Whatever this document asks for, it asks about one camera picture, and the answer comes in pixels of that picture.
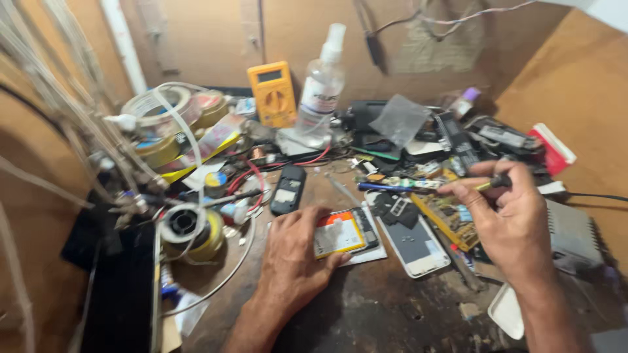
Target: multimeter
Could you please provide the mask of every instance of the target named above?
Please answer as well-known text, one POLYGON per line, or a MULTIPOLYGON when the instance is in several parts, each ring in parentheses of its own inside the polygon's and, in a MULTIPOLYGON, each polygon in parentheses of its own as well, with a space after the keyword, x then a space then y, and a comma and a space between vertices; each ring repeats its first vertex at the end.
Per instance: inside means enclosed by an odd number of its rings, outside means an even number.
POLYGON ((274 128, 290 128, 295 123, 295 94, 288 62, 276 62, 247 70, 259 122, 274 128))

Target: wooden workbench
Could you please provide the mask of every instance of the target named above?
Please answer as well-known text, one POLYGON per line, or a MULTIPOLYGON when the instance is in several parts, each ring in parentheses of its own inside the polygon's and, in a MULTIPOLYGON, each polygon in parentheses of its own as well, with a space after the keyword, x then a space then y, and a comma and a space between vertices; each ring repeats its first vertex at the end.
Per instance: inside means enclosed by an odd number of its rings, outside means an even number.
MULTIPOLYGON (((300 207, 322 204, 333 210, 353 207, 324 177, 331 171, 359 199, 347 161, 339 160, 308 173, 300 207)), ((279 172, 270 173, 276 182, 279 172)), ((234 277, 210 299, 210 305, 192 334, 183 339, 185 353, 218 352, 235 323, 242 305, 251 297, 259 278, 266 245, 266 224, 274 217, 268 207, 257 218, 251 251, 234 277)), ((379 229, 387 259, 339 268, 329 286, 299 312, 283 329, 274 347, 276 352, 489 352, 505 347, 525 347, 513 341, 488 317, 486 309, 500 283, 489 283, 486 291, 475 293, 460 281, 451 267, 416 280, 410 278, 379 229), (476 303, 480 315, 463 320, 458 305, 476 303)), ((239 236, 230 237, 217 255, 220 266, 175 264, 175 279, 186 289, 203 295, 220 283, 238 262, 245 246, 239 236)), ((568 280, 566 285, 574 282, 568 280)), ((605 310, 600 303, 588 307, 586 298, 573 304, 579 321, 588 331, 611 325, 619 310, 605 310), (605 312, 604 319, 599 311, 605 312)), ((594 299, 616 304, 614 300, 594 299)))

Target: plastic bag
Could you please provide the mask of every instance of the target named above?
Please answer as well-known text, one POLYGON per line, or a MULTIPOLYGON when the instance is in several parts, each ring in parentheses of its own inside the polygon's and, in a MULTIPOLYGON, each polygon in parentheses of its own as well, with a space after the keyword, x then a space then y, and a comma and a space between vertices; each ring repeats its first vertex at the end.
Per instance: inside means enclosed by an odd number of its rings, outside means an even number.
POLYGON ((401 94, 396 94, 369 126, 397 147, 404 148, 421 130, 430 118, 430 114, 431 111, 421 104, 411 102, 401 94))

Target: left hand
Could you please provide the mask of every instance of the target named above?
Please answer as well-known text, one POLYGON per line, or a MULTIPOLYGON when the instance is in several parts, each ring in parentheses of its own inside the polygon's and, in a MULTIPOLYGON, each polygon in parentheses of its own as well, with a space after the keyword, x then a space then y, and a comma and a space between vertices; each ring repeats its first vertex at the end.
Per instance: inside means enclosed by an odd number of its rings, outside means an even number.
POLYGON ((317 261, 314 230, 330 209, 313 206, 277 217, 271 224, 257 290, 251 298, 274 308, 288 320, 329 282, 333 271, 351 255, 333 253, 317 261))

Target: white spray cap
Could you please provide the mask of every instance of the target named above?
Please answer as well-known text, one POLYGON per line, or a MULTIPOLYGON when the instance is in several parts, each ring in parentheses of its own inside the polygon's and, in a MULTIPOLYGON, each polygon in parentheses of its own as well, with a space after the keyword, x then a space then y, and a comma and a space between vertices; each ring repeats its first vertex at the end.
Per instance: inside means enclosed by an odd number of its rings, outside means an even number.
POLYGON ((342 40, 345 37, 347 26, 342 23, 332 23, 329 26, 327 41, 323 44, 320 59, 324 62, 339 62, 342 55, 342 40))

